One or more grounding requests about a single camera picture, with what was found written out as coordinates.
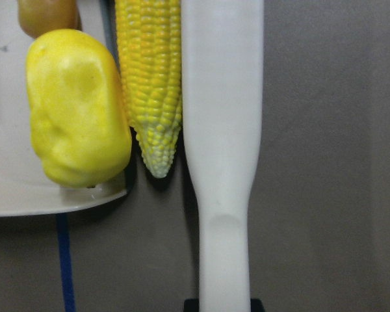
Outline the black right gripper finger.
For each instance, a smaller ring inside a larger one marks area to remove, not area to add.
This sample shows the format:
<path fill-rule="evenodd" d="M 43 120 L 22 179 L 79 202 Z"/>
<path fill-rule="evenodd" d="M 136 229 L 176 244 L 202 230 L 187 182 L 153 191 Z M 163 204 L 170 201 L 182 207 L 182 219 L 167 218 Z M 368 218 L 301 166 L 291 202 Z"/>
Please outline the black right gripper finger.
<path fill-rule="evenodd" d="M 251 312 L 265 312 L 262 301 L 258 298 L 250 299 Z M 199 300 L 197 298 L 186 299 L 183 304 L 183 312 L 198 312 Z"/>

